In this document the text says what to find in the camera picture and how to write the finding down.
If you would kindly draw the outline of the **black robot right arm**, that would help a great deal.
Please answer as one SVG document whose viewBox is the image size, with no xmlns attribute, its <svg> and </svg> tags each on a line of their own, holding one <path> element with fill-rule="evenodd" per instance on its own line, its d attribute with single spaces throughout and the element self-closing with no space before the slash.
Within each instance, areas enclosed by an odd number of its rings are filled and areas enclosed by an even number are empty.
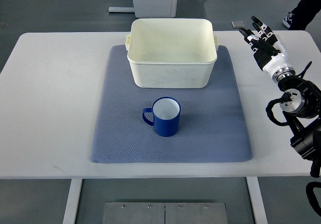
<svg viewBox="0 0 321 224">
<path fill-rule="evenodd" d="M 278 126 L 290 127 L 290 145 L 303 159 L 312 161 L 310 176 L 320 177 L 320 89 L 303 77 L 311 66 L 295 75 L 289 67 L 276 72 L 276 81 L 283 92 L 266 107 L 268 118 Z"/>
</svg>

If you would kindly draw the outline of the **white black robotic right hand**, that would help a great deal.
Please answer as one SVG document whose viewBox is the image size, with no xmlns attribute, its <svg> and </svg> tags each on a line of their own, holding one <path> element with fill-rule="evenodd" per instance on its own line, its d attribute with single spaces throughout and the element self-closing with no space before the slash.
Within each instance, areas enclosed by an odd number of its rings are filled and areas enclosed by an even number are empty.
<svg viewBox="0 0 321 224">
<path fill-rule="evenodd" d="M 288 62 L 288 51 L 281 39 L 255 16 L 251 20 L 258 34 L 245 28 L 240 28 L 239 32 L 253 51 L 253 57 L 261 71 L 268 73 L 275 83 L 287 76 L 294 76 L 295 70 Z"/>
</svg>

